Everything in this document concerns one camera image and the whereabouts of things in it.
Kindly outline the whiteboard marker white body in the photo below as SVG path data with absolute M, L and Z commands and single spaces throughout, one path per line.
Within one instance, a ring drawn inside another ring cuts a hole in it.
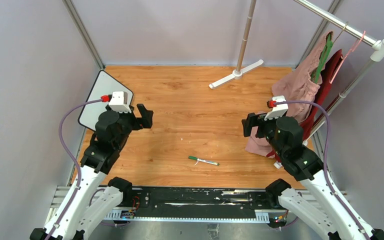
M 218 162 L 211 161 L 211 160 L 205 160 L 205 159 L 198 158 L 198 157 L 195 157 L 195 156 L 188 156 L 188 159 L 195 161 L 195 164 L 194 164 L 195 166 L 198 163 L 205 163 L 205 164 L 210 164 L 210 165 L 214 165 L 214 166 L 219 166 L 220 165 Z

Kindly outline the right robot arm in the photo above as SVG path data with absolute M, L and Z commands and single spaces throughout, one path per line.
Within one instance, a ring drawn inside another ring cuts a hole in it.
M 303 145 L 304 131 L 293 117 L 267 119 L 265 113 L 250 113 L 241 123 L 244 137 L 251 137 L 252 129 L 257 128 L 255 136 L 268 141 L 283 168 L 321 207 L 316 208 L 289 183 L 278 179 L 266 187 L 265 201 L 270 208 L 292 211 L 323 240 L 384 240 L 384 231 L 357 214 L 325 172 L 320 157 Z

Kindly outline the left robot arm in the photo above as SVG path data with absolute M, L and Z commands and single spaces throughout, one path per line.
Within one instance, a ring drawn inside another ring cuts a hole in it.
M 154 112 L 141 103 L 137 109 L 140 117 L 110 106 L 99 115 L 89 146 L 77 164 L 74 184 L 51 220 L 31 232 L 31 240 L 87 240 L 113 208 L 131 206 L 133 184 L 120 177 L 113 178 L 97 200 L 92 198 L 120 157 L 130 133 L 152 127 Z

